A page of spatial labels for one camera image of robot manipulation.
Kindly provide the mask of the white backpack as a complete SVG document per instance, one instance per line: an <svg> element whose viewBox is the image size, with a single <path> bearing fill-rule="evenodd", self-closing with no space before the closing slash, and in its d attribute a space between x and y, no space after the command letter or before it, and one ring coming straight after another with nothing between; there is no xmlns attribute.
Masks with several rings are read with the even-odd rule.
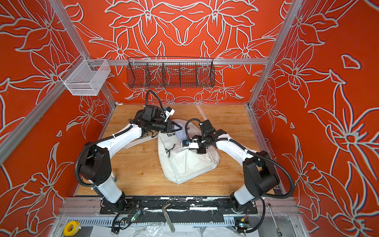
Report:
<svg viewBox="0 0 379 237"><path fill-rule="evenodd" d="M167 180L182 184L199 175L215 169L220 155L214 147L206 149L205 154L197 150L184 148L182 142L187 139L184 132L186 120L174 119L182 129L178 132L158 134L158 156Z"/></svg>

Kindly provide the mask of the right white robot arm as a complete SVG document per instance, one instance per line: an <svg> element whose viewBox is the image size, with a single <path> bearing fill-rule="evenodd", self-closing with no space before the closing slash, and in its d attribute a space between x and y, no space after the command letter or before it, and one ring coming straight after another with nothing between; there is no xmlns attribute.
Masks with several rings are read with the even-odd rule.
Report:
<svg viewBox="0 0 379 237"><path fill-rule="evenodd" d="M205 154L207 149L213 147L225 152L242 166L244 184L230 195L230 204L234 212L242 213L248 202L255 202L263 197L286 199L293 195L295 182L292 176L283 166L272 160L269 153L248 149L226 131L216 130L209 120L188 120L185 133L183 147L196 150L199 154ZM287 177L290 189L280 195L269 194L268 192L280 183L278 169Z"/></svg>

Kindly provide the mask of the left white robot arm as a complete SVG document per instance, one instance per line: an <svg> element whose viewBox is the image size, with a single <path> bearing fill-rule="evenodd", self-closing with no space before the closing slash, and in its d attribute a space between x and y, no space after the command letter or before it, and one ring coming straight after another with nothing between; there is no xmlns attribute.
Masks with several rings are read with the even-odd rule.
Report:
<svg viewBox="0 0 379 237"><path fill-rule="evenodd" d="M95 142L85 144L75 163L75 177L83 187L93 189L113 212L126 213L135 203L126 200L125 193L112 178L112 157L126 145L148 133L173 133L182 129L170 118L171 107L145 104L119 132Z"/></svg>

